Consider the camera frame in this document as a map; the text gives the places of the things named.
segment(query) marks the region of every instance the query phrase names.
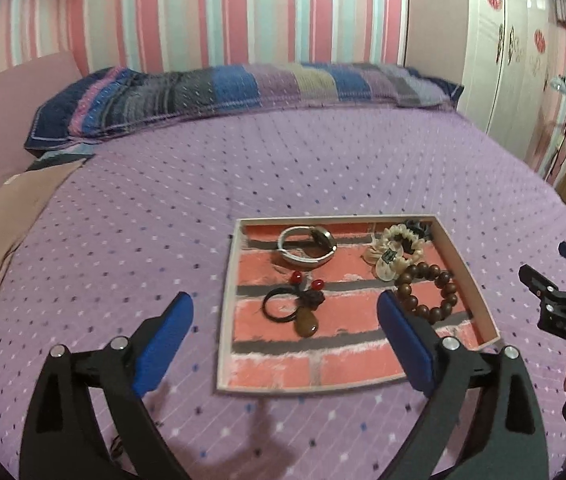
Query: wardrobe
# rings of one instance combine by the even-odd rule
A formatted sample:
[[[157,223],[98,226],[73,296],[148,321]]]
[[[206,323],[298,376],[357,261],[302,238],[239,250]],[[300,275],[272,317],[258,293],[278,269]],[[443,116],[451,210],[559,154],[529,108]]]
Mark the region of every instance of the wardrobe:
[[[461,82],[457,110],[523,158],[548,80],[549,0],[410,0],[406,65]]]

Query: red bead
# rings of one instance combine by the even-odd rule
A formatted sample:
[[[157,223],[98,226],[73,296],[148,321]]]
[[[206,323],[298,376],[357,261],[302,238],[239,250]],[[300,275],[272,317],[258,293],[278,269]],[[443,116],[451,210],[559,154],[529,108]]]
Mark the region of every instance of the red bead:
[[[310,283],[310,288],[312,290],[323,290],[324,287],[325,287],[324,280],[314,280],[312,283]]]
[[[303,274],[299,270],[292,272],[292,275],[289,277],[289,282],[291,285],[300,285],[302,281]]]

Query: tray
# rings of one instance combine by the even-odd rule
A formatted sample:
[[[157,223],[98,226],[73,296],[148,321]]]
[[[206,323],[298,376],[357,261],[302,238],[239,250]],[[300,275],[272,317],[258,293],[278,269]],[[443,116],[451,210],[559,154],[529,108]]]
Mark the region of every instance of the tray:
[[[378,326],[378,295],[393,285],[373,274],[361,257],[373,233],[409,219],[428,222],[433,242],[424,260],[451,270],[459,289],[452,315],[435,325],[439,335],[454,335],[470,349],[482,349],[500,339],[481,292],[448,233],[434,215],[329,216],[246,218],[236,222],[225,279],[218,349],[217,389],[250,394],[310,394],[332,392],[405,377],[394,352]],[[303,271],[306,282],[326,283],[325,303],[315,312],[319,330],[300,338],[293,323],[264,318],[263,296],[287,283],[296,270],[276,250],[279,233],[292,225],[322,225],[339,248],[332,260]],[[413,284],[422,303],[441,301],[432,282]],[[275,314],[294,307],[292,298],[268,301]]]

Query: purple bed sheet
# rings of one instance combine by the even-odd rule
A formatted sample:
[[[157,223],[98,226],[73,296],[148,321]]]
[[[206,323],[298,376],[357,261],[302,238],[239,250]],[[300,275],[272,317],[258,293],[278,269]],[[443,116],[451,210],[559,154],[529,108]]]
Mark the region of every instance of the purple bed sheet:
[[[145,397],[193,479],[375,479],[425,404],[408,384],[298,398],[219,395],[217,326],[237,218],[435,213],[535,385],[556,471],[566,455],[566,343],[536,328],[523,263],[566,289],[566,206],[453,112],[267,112],[115,140],[60,187],[0,289],[0,460],[17,476],[24,415],[49,348],[99,348],[195,303],[161,386]],[[94,396],[107,442],[115,435]],[[440,466],[452,463],[460,435]]]

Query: silver bolt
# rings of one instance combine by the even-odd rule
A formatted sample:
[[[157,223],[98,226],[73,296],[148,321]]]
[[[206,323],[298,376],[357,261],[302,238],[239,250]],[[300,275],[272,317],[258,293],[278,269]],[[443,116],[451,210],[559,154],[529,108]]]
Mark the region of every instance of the silver bolt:
[[[448,350],[455,351],[461,346],[461,343],[458,342],[456,337],[444,337],[443,338],[443,347],[447,348]]]
[[[122,350],[127,346],[128,343],[128,339],[125,336],[118,336],[115,337],[114,339],[112,339],[112,341],[109,343],[109,345],[114,349],[114,350]]]
[[[63,345],[53,346],[52,349],[49,351],[49,354],[52,357],[60,357],[64,353],[65,353],[65,347]]]
[[[516,359],[519,357],[519,351],[514,346],[506,346],[503,353],[505,353],[505,356],[510,359]]]

